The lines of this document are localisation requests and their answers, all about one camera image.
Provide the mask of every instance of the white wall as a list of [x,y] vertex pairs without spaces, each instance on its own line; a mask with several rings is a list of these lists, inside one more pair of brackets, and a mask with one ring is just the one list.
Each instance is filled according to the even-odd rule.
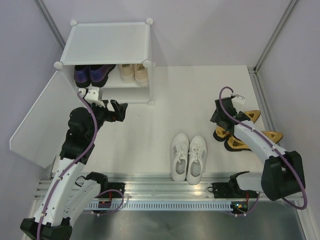
[[53,75],[62,50],[33,0],[2,1],[0,32],[0,238],[19,240],[44,170],[11,152],[9,139]]
[[320,226],[320,1],[300,1],[259,72],[282,144],[302,155]]
[[158,66],[255,66],[290,0],[43,0],[67,41],[70,21],[154,20]]

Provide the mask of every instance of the gold flat shoe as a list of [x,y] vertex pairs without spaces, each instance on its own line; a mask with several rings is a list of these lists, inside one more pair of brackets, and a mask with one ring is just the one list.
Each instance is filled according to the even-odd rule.
[[[262,131],[262,133],[275,144],[277,144],[284,136],[281,132],[275,131]],[[242,150],[250,151],[248,145],[234,136],[230,136],[229,139],[224,142],[224,147],[230,152],[240,152]]]
[[[253,123],[255,123],[260,117],[261,112],[259,110],[252,110],[252,111],[245,111],[244,114],[247,115]],[[213,137],[215,140],[219,142],[223,142],[228,137],[230,137],[230,132],[225,131],[220,126],[217,126],[215,131],[213,132]]]

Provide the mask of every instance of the open white door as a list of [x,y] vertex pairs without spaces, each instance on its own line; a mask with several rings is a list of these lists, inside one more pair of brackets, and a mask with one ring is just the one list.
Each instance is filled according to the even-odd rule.
[[46,168],[65,140],[70,112],[83,106],[62,71],[56,71],[10,139],[10,150]]

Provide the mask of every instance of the purple shoe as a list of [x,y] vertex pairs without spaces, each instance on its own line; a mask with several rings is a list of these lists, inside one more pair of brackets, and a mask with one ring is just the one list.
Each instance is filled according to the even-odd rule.
[[102,88],[108,80],[108,74],[115,67],[115,64],[91,65],[89,68],[89,73],[92,86]]
[[76,65],[74,66],[73,79],[75,84],[79,88],[87,88],[90,86],[89,78],[89,66],[88,65]]

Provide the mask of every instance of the shoe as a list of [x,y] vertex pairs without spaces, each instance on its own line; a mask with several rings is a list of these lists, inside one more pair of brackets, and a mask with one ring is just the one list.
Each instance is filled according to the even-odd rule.
[[122,82],[130,84],[135,81],[135,70],[133,64],[118,64],[117,66]]
[[135,84],[139,87],[147,87],[149,85],[148,69],[143,64],[134,65]]
[[[261,112],[259,110],[253,110],[253,111],[245,111],[244,114],[247,115],[253,123],[255,123],[260,117]],[[225,131],[220,126],[217,126],[215,131],[213,132],[214,139],[219,142],[223,142],[230,136],[231,136],[230,132]]]
[[192,185],[200,183],[207,159],[207,144],[202,136],[195,136],[189,146],[189,163],[186,180]]
[[115,64],[90,65],[89,74],[92,86],[102,88],[108,80],[108,74],[115,67]]
[[89,77],[88,65],[76,65],[74,66],[73,79],[78,88],[87,88],[90,86],[91,81]]
[[183,133],[179,133],[174,137],[170,149],[171,177],[176,182],[182,182],[186,179],[188,150],[188,137]]
[[[277,144],[284,136],[281,132],[275,131],[262,131],[262,133],[275,144]],[[234,136],[229,137],[229,139],[224,142],[224,147],[230,152],[240,152],[242,150],[251,151],[248,145]]]

